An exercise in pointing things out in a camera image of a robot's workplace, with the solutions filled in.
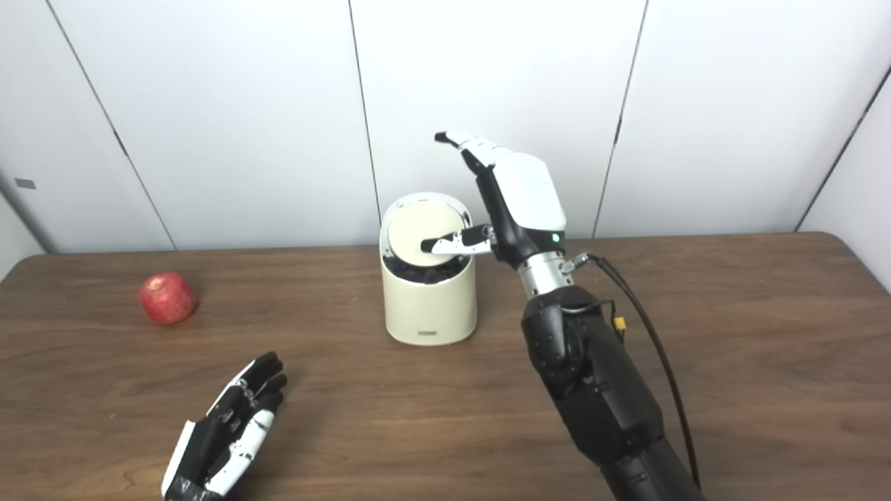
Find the white and black left hand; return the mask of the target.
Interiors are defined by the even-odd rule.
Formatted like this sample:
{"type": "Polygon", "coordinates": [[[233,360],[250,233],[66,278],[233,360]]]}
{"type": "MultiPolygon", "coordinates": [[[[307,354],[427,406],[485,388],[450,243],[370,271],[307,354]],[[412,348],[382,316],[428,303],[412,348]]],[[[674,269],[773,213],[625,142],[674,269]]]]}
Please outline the white and black left hand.
{"type": "Polygon", "coordinates": [[[160,485],[162,498],[225,500],[276,421],[286,384],[273,351],[236,374],[203,419],[185,422],[160,485]]]}

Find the white and black right hand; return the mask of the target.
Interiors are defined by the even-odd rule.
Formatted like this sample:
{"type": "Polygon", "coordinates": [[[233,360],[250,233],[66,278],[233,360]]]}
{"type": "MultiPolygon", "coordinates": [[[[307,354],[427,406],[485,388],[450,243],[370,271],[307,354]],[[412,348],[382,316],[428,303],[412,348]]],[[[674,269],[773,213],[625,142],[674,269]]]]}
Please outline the white and black right hand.
{"type": "Polygon", "coordinates": [[[541,159],[455,131],[437,132],[434,139],[461,153],[476,177],[489,223],[422,240],[423,253],[493,253],[497,260],[519,270],[535,255],[564,250],[567,218],[541,159]]]}

